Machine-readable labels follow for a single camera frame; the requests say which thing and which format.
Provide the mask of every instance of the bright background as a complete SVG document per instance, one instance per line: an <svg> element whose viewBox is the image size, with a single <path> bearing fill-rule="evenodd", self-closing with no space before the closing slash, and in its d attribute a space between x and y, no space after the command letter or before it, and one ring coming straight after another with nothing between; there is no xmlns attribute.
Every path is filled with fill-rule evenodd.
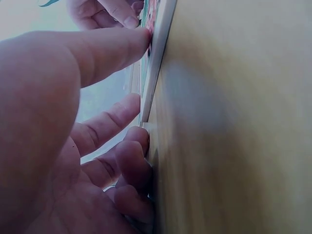
<svg viewBox="0 0 312 234"><path fill-rule="evenodd" d="M37 0L0 0L0 40L35 30L77 31L66 12L65 0L39 7ZM110 108L126 94L129 71L124 69L81 91L77 121L82 122ZM81 162L102 154L125 136L127 129Z"/></svg>

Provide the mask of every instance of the white edge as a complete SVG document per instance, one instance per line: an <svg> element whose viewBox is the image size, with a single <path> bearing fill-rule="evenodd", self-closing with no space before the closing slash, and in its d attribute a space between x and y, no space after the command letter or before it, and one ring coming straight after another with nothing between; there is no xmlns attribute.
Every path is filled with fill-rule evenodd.
<svg viewBox="0 0 312 234"><path fill-rule="evenodd" d="M143 97L141 98L141 122L147 122L149 118L157 78L160 71L160 66L169 36L169 30L175 8L176 0L160 0L158 13L163 12L163 17L161 17L160 20L156 20L152 46L154 48L158 48L157 54L161 54L161 56L156 56L157 54L155 53L150 57Z"/></svg>

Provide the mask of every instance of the skin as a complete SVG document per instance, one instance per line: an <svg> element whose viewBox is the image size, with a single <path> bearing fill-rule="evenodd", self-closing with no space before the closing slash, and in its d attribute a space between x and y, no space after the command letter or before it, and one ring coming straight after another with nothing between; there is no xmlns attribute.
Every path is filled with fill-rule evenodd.
<svg viewBox="0 0 312 234"><path fill-rule="evenodd" d="M140 59L149 40L146 29L111 28L0 43L0 233L151 232L144 129L80 164L138 115L140 97L74 123L80 89Z"/></svg>
<svg viewBox="0 0 312 234"><path fill-rule="evenodd" d="M144 0L67 0L67 9L82 30L138 26Z"/></svg>

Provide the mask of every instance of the fingernail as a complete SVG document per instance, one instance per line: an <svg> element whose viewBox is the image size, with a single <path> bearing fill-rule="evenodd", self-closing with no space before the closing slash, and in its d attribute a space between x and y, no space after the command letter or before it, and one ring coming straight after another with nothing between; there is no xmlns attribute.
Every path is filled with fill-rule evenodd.
<svg viewBox="0 0 312 234"><path fill-rule="evenodd" d="M136 28L138 24L138 19L132 16L129 16L125 21L124 24L127 28Z"/></svg>

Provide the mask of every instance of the yellow surface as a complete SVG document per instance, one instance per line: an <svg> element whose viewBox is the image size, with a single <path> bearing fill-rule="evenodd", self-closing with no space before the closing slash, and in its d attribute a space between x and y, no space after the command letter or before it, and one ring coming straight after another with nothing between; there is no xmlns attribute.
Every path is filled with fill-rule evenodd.
<svg viewBox="0 0 312 234"><path fill-rule="evenodd" d="M312 233L311 1L178 0L148 129L159 233Z"/></svg>

